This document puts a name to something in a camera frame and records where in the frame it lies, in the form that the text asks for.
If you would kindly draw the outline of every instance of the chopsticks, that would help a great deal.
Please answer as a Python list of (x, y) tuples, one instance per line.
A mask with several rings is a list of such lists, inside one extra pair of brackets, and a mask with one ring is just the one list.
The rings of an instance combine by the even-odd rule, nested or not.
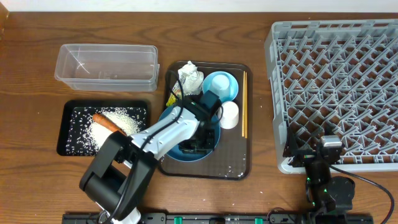
[(243, 72), (242, 137), (248, 138), (248, 74)]

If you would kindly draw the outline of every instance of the teal clamp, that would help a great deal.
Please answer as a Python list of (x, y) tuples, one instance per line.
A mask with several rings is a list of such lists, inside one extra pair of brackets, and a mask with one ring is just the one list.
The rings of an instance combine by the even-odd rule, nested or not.
[(175, 217), (174, 224), (182, 224), (182, 217)]
[(262, 224), (262, 218), (255, 218), (254, 224)]

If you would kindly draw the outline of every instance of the wooden table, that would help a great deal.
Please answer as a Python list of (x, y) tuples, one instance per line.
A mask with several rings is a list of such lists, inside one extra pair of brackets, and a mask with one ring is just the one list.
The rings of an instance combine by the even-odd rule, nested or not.
[[(231, 62), (254, 74), (252, 169), (242, 181), (167, 177), (157, 171), (142, 209), (170, 213), (267, 213), (307, 208), (304, 175), (282, 174), (272, 133), (271, 86), (264, 41), (275, 21), (387, 19), (398, 14), (330, 13), (43, 13), (12, 12), (0, 41), (0, 223), (60, 223), (66, 212), (98, 212), (78, 183), (92, 157), (61, 157), (58, 132), (70, 99), (124, 98), (150, 102), (152, 124), (162, 112), (164, 73), (178, 60)], [(54, 79), (62, 44), (146, 44), (159, 50), (152, 93), (73, 91)], [(398, 173), (365, 173), (398, 198)], [(381, 190), (356, 181), (353, 213), (375, 223), (390, 206)], [(398, 212), (391, 222), (398, 222)]]

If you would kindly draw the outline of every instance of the black tray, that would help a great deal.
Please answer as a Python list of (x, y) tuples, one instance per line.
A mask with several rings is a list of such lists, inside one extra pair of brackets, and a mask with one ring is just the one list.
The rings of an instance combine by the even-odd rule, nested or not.
[[(169, 70), (177, 73), (187, 62), (175, 62)], [(221, 129), (220, 141), (216, 149), (203, 159), (195, 162), (179, 162), (168, 155), (160, 160), (159, 169), (166, 175), (184, 177), (203, 177), (211, 179), (240, 180), (249, 174), (251, 168), (251, 103), (252, 103), (252, 73), (245, 65), (229, 63), (192, 62), (204, 76), (212, 72), (224, 71), (233, 75), (239, 85), (237, 97), (233, 100), (239, 107), (239, 123), (233, 129)], [(242, 137), (242, 93), (243, 71), (248, 74), (248, 138)], [(170, 79), (172, 88), (176, 79)], [(169, 88), (165, 88), (164, 105), (170, 96)]]
[[(132, 100), (70, 100), (64, 108), (62, 114), (60, 134), (58, 136), (57, 153), (61, 156), (94, 156), (95, 153), (85, 148), (81, 148), (81, 145), (77, 144), (77, 138), (84, 134), (82, 130), (78, 130), (79, 133), (70, 136), (70, 128), (83, 128), (80, 127), (80, 123), (73, 124), (71, 117), (73, 112), (79, 111), (79, 119), (82, 119), (82, 123), (85, 124), (88, 120), (88, 115), (92, 116), (97, 112), (97, 108), (134, 108), (129, 109), (128, 115), (136, 116), (139, 115), (141, 124), (139, 125), (140, 131), (146, 129), (149, 124), (147, 119), (149, 116), (148, 105), (144, 101), (132, 101)], [(67, 144), (74, 144), (75, 147), (79, 147), (79, 152), (69, 153), (67, 152)]]

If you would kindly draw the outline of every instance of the blue plate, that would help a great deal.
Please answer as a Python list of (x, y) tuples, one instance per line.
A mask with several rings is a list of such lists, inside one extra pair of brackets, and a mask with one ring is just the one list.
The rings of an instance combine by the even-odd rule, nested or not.
[[(159, 120), (165, 118), (167, 115), (169, 115), (173, 110), (173, 106), (169, 106), (165, 111), (163, 111), (162, 115), (160, 116)], [(218, 118), (216, 115), (214, 115), (211, 119), (213, 122), (218, 121)], [(217, 146), (218, 141), (220, 140), (220, 124), (214, 124), (212, 126), (214, 129), (214, 134), (216, 138), (216, 144)], [(211, 152), (208, 154), (187, 154), (187, 153), (182, 153), (182, 151), (179, 149), (179, 145), (174, 146), (168, 153), (167, 155), (170, 156), (171, 158), (175, 159), (176, 161), (180, 162), (193, 162), (193, 161), (198, 161), (206, 156), (208, 156)]]
[(213, 78), (216, 75), (225, 75), (228, 77), (228, 80), (229, 80), (229, 86), (230, 86), (229, 97), (221, 100), (221, 102), (224, 103), (227, 101), (233, 101), (235, 99), (235, 97), (238, 95), (239, 85), (238, 85), (238, 81), (236, 81), (235, 77), (233, 75), (229, 74), (228, 72), (218, 71), (218, 72), (213, 72), (213, 73), (209, 74), (208, 76), (206, 76), (205, 80), (203, 81), (203, 86), (202, 86), (203, 93), (206, 93), (210, 89), (211, 81), (213, 80)]

